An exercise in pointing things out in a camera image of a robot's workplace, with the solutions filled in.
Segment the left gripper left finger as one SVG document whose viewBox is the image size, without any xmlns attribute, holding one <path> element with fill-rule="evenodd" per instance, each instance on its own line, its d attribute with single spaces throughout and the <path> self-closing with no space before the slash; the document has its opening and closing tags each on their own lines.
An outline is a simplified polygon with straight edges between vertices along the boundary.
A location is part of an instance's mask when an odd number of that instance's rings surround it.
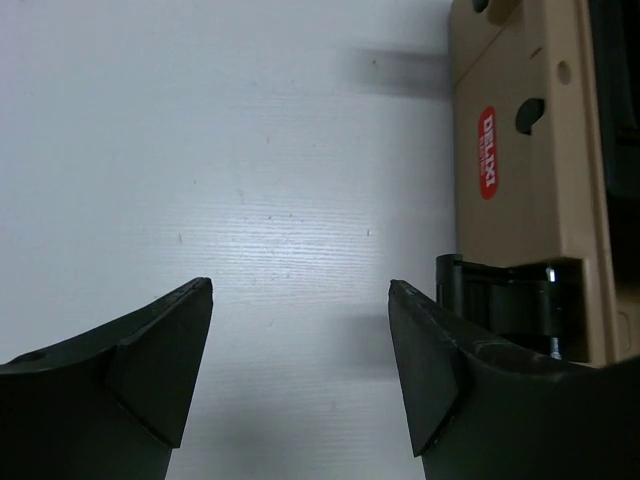
<svg viewBox="0 0 640 480">
<path fill-rule="evenodd" d="M 4 479 L 163 479 L 181 445 L 213 310 L 195 278 L 1 367 Z"/>
</svg>

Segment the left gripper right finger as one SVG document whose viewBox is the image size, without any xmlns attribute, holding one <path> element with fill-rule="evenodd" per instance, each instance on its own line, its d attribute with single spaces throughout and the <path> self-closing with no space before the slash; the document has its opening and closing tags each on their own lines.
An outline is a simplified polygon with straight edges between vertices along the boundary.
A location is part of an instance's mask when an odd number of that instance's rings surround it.
<svg viewBox="0 0 640 480">
<path fill-rule="evenodd" d="M 388 312 L 413 453 L 429 479 L 635 479 L 639 362 L 555 360 L 403 280 Z"/>
</svg>

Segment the tan plastic toolbox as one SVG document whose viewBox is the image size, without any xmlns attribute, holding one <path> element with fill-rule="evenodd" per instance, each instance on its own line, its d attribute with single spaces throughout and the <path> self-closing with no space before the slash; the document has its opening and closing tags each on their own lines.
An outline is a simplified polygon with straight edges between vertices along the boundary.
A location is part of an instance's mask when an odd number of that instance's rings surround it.
<svg viewBox="0 0 640 480">
<path fill-rule="evenodd" d="M 639 353 L 639 198 L 606 191 L 589 2 L 451 5 L 454 308 L 603 366 Z"/>
</svg>

